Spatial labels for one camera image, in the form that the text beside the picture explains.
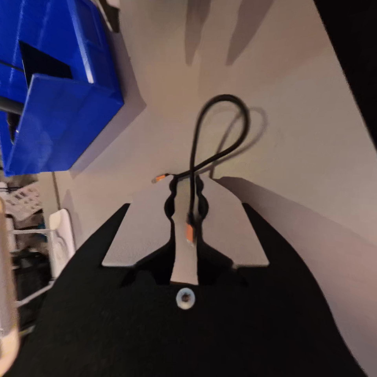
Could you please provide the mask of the blue plastic bin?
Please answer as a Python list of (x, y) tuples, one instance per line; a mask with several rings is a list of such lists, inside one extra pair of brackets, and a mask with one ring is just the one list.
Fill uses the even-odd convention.
[[(0, 2), (1, 111), (7, 177), (70, 169), (123, 106), (109, 30), (95, 1)], [(70, 66), (73, 79), (34, 74), (27, 87), (19, 41)]]

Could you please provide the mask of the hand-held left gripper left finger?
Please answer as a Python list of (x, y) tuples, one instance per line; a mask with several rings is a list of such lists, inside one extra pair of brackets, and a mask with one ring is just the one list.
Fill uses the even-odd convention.
[(176, 177), (165, 177), (133, 196), (102, 261), (104, 267), (135, 267), (174, 235)]

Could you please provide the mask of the white folding stand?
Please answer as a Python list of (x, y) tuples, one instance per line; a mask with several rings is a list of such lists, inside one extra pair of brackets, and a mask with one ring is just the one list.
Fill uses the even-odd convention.
[(52, 279), (48, 285), (42, 289), (34, 292), (22, 300), (15, 302), (15, 307), (20, 308), (33, 299), (44, 294), (52, 288), (55, 280), (59, 277), (69, 260), (76, 252), (72, 225), (69, 213), (66, 209), (61, 209), (49, 216), (50, 229), (28, 229), (28, 230), (15, 230), (7, 231), (8, 235), (20, 234), (42, 234), (48, 239), (49, 260), (51, 266)]

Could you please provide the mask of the printed cardboard box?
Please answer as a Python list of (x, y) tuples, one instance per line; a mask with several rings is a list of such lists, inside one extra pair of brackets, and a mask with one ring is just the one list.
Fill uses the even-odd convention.
[(23, 221), (42, 210), (39, 182), (33, 182), (6, 196), (6, 211), (15, 220)]

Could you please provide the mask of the grey desk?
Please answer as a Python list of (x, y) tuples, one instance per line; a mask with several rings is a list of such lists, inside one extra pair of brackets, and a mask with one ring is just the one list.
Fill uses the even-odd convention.
[(39, 175), (79, 247), (134, 193), (188, 168), (195, 121), (232, 93), (252, 127), (213, 177), (294, 246), (376, 376), (376, 150), (314, 1), (119, 1), (124, 106), (69, 171)]

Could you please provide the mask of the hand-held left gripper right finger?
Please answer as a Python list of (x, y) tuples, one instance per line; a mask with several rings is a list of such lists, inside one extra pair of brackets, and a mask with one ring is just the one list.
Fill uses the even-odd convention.
[(196, 177), (198, 259), (214, 265), (265, 267), (269, 260), (240, 199), (207, 176)]

